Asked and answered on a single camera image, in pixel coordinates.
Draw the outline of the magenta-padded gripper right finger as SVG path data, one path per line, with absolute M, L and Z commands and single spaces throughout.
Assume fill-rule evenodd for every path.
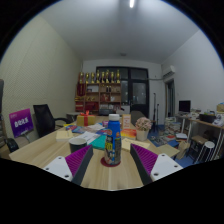
M 138 146 L 130 145 L 130 154 L 135 161 L 141 181 L 144 185 L 164 178 L 182 169 L 178 163 L 167 154 L 155 154 L 150 150 Z

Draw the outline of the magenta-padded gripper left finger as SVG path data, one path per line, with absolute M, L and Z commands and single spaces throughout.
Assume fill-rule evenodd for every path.
M 80 185 L 92 156 L 93 147 L 91 145 L 87 145 L 67 157 L 56 157 L 52 162 L 44 167 L 44 170 Z

